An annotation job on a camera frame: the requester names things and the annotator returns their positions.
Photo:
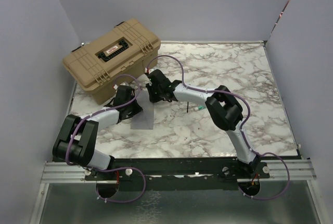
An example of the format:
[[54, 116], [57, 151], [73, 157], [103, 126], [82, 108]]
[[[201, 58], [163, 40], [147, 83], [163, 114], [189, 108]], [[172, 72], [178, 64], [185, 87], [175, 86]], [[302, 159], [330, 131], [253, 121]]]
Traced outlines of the grey envelope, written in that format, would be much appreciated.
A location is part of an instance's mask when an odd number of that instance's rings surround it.
[[154, 123], [155, 105], [149, 100], [147, 91], [140, 91], [137, 97], [139, 106], [143, 109], [140, 113], [133, 116], [131, 121], [132, 130], [152, 130]]

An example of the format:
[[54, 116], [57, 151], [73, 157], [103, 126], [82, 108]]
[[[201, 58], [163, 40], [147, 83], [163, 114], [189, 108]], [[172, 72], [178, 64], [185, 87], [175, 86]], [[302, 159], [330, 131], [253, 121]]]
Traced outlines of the green white glue stick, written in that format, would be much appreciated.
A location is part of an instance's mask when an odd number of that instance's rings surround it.
[[205, 109], [204, 106], [198, 106], [198, 107], [194, 108], [195, 111], [199, 111], [199, 110], [203, 110], [203, 109]]

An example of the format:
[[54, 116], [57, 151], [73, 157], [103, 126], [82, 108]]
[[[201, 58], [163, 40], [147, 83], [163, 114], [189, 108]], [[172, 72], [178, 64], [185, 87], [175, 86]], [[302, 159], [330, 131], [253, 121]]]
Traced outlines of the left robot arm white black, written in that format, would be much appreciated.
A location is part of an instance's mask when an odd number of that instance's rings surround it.
[[99, 111], [85, 117], [66, 116], [53, 146], [53, 158], [71, 166], [97, 169], [98, 175], [105, 180], [112, 178], [115, 172], [112, 164], [114, 157], [95, 148], [97, 134], [141, 111], [143, 109], [136, 100], [134, 88], [119, 86], [115, 97]]

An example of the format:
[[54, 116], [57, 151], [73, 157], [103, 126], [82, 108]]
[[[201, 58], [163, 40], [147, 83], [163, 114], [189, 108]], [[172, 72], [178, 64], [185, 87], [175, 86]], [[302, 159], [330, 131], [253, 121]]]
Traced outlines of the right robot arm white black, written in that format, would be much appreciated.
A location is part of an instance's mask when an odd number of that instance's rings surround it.
[[260, 157], [247, 140], [244, 126], [243, 108], [236, 100], [236, 95], [223, 85], [215, 90], [204, 90], [184, 85], [180, 80], [171, 82], [159, 69], [149, 71], [145, 75], [150, 81], [146, 84], [149, 100], [188, 102], [205, 106], [213, 123], [225, 131], [231, 140], [239, 163], [239, 172], [243, 177], [250, 178], [258, 171]]

